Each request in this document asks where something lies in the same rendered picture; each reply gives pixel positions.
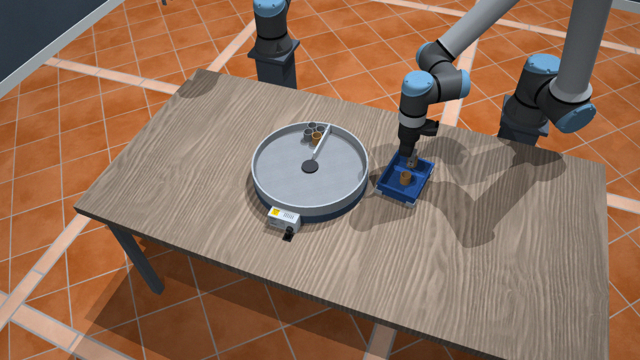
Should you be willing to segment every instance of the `control box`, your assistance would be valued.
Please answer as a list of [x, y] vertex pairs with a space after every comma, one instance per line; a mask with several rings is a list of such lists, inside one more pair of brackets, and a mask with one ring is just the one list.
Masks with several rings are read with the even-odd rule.
[[300, 214], [291, 211], [276, 208], [274, 206], [269, 210], [269, 225], [279, 229], [286, 230], [287, 226], [293, 228], [293, 233], [297, 233], [300, 228]]

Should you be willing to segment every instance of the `blue tray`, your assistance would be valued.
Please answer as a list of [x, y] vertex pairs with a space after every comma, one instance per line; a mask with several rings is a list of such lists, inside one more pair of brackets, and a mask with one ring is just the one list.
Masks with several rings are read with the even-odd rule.
[[[405, 202], [410, 207], [413, 207], [416, 199], [420, 196], [422, 188], [427, 183], [427, 179], [429, 179], [435, 164], [418, 158], [416, 167], [410, 168], [406, 166], [406, 160], [406, 156], [400, 156], [396, 151], [396, 154], [376, 184], [376, 193], [400, 202]], [[411, 182], [409, 185], [402, 185], [400, 183], [400, 173], [403, 171], [411, 172]]]

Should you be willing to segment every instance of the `wood grain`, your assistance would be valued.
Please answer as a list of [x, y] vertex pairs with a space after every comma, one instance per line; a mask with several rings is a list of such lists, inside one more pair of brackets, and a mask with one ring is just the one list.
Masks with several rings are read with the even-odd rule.
[[[358, 206], [268, 226], [253, 152], [295, 122], [367, 149]], [[441, 125], [415, 209], [371, 193], [397, 114], [198, 70], [75, 204], [78, 213], [270, 286], [485, 359], [608, 359], [604, 166]]]

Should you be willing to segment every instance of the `round tray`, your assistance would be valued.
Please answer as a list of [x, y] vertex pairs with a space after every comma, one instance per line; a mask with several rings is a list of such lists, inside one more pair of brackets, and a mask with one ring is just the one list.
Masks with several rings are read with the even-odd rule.
[[[316, 149], [304, 140], [307, 122], [282, 127], [267, 136], [253, 153], [253, 187], [260, 201], [300, 214], [304, 223], [328, 221], [352, 209], [367, 186], [369, 158], [362, 143], [331, 124], [317, 155], [318, 170], [302, 171]], [[327, 123], [317, 123], [327, 127]]]

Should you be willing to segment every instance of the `floor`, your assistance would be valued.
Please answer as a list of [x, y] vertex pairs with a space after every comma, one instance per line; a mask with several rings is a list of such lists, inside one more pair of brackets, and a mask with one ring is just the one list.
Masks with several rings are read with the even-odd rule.
[[[301, 42], [295, 52], [298, 89], [397, 111], [401, 79], [418, 69], [417, 48], [444, 34], [474, 3], [293, 0], [288, 27]], [[435, 7], [416, 9], [424, 4]], [[503, 18], [511, 22], [481, 37], [466, 62], [472, 89], [454, 118], [458, 127], [497, 134], [502, 97], [513, 92], [526, 57], [561, 55], [564, 39], [540, 28], [566, 31], [571, 4], [521, 0]], [[138, 238], [165, 282], [166, 291], [154, 295], [113, 235], [94, 220], [77, 227], [79, 235], [69, 237], [70, 245], [40, 282], [26, 276], [71, 231], [65, 227], [76, 216], [75, 201], [176, 85], [209, 67], [225, 49], [237, 51], [217, 60], [220, 72], [257, 80], [246, 56], [255, 33], [232, 44], [252, 20], [249, 0], [173, 0], [168, 6], [125, 0], [55, 56], [71, 61], [66, 64], [73, 69], [84, 64], [113, 72], [95, 76], [43, 65], [0, 99], [0, 303], [21, 281], [33, 289], [0, 331], [0, 359], [366, 356], [373, 323]], [[607, 192], [635, 204], [640, 15], [612, 10], [604, 40], [608, 45], [600, 48], [591, 78], [595, 119], [572, 134], [550, 126], [538, 146], [603, 163]], [[129, 85], [122, 80], [126, 74], [155, 79], [145, 83], [156, 90]], [[428, 115], [439, 119], [444, 109], [431, 106]], [[608, 214], [610, 359], [640, 359], [640, 215], [611, 206]], [[51, 336], [42, 335], [46, 329]], [[84, 343], [85, 350], [70, 355], [61, 345], [67, 334], [69, 344]], [[392, 344], [389, 360], [478, 359], [402, 332]], [[100, 349], [112, 357], [97, 356]]]

